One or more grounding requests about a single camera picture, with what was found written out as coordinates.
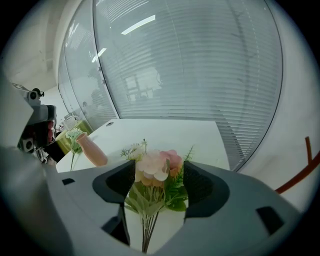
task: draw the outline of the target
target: window blinds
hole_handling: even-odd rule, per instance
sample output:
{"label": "window blinds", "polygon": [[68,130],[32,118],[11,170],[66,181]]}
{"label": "window blinds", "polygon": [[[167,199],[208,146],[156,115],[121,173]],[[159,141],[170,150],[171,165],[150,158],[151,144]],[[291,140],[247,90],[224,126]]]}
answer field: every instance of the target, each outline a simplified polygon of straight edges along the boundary
{"label": "window blinds", "polygon": [[98,71],[91,29],[91,0],[78,7],[64,39],[67,72],[74,95],[91,127],[96,130],[116,117]]}
{"label": "window blinds", "polygon": [[120,118],[216,121],[232,170],[279,99],[282,53],[263,0],[96,1],[100,63]]}

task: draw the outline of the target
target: pink vase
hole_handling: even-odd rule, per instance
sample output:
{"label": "pink vase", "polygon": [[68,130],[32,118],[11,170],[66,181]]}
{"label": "pink vase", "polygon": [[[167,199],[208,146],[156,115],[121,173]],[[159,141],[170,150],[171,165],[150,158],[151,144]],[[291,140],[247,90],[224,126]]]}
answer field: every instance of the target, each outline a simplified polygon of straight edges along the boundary
{"label": "pink vase", "polygon": [[83,153],[95,166],[105,166],[108,158],[87,135],[87,133],[80,134],[75,140],[82,148]]}

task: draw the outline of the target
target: white table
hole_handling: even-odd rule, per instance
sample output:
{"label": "white table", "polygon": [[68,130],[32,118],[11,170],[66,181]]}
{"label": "white table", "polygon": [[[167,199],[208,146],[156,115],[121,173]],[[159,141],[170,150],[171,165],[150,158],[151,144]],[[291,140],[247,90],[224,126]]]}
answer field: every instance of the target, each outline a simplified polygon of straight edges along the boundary
{"label": "white table", "polygon": [[[108,157],[108,164],[123,161],[122,149],[131,144],[147,141],[147,149],[176,150],[182,158],[193,147],[193,162],[229,170],[226,150],[214,121],[162,120],[162,119],[112,119],[90,134],[90,138]],[[69,152],[56,165],[58,173],[70,171],[72,154]],[[72,170],[95,167],[83,154],[77,154]],[[142,225],[138,214],[125,210],[131,247],[141,250]],[[148,254],[158,250],[183,225],[184,212],[166,210],[159,214],[148,247]]]}

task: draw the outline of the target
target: ceiling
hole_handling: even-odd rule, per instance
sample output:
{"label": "ceiling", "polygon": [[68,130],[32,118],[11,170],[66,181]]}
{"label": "ceiling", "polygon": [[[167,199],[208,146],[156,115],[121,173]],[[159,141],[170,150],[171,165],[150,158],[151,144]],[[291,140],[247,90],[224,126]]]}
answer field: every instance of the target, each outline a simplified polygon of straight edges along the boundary
{"label": "ceiling", "polygon": [[2,68],[9,81],[29,90],[47,91],[57,85],[53,50],[67,1],[40,1],[17,26],[1,55]]}

